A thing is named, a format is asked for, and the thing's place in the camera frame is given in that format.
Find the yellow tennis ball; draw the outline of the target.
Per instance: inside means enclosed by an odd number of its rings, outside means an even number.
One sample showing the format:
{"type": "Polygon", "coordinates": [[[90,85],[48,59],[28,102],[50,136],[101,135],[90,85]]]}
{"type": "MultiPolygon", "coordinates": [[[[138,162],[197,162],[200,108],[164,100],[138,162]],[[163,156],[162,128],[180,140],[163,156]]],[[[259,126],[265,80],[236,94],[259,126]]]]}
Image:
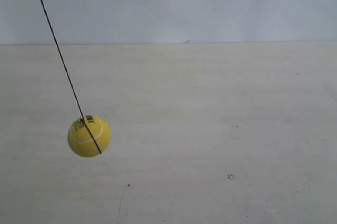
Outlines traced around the yellow tennis ball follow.
{"type": "Polygon", "coordinates": [[[85,115],[72,123],[67,142],[77,155],[91,158],[104,152],[111,142],[111,129],[107,121],[97,115],[85,115]]]}

